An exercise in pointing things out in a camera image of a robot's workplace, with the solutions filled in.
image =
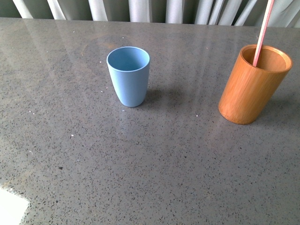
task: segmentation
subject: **countertop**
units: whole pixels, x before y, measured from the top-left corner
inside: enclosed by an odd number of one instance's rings
[[[0,18],[0,187],[21,224],[300,224],[300,29],[264,44],[293,68],[257,120],[218,102],[260,28]],[[148,92],[123,106],[106,57],[151,56]]]

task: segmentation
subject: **orange cup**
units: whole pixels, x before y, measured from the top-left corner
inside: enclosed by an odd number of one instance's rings
[[[241,49],[219,102],[220,113],[233,123],[252,123],[293,66],[286,53],[263,45],[254,67],[255,49]]]

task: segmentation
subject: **pink straw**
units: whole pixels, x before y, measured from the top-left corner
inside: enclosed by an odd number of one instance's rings
[[[269,0],[268,1],[266,12],[264,14],[263,21],[262,21],[261,32],[259,34],[259,38],[258,38],[258,42],[257,42],[257,46],[256,46],[256,51],[255,51],[255,55],[254,55],[254,59],[253,59],[253,66],[254,67],[256,67],[256,65],[257,65],[259,53],[260,53],[262,45],[263,45],[264,34],[266,33],[266,30],[267,30],[267,26],[268,26],[268,22],[269,22],[269,18],[270,18],[270,15],[271,15],[273,4],[274,4],[274,0]]]

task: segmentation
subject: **curtain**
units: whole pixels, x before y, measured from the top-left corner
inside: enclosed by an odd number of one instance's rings
[[[268,0],[0,0],[0,17],[261,26]],[[300,27],[300,0],[275,0],[271,27]]]

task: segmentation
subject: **cup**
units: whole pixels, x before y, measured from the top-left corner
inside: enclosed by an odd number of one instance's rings
[[[263,45],[254,67],[255,49],[256,45],[241,49],[218,105],[222,116],[233,123],[252,123],[293,65],[286,53]]]
[[[141,48],[121,47],[111,51],[106,62],[121,103],[127,107],[140,105],[148,87],[149,54]]]

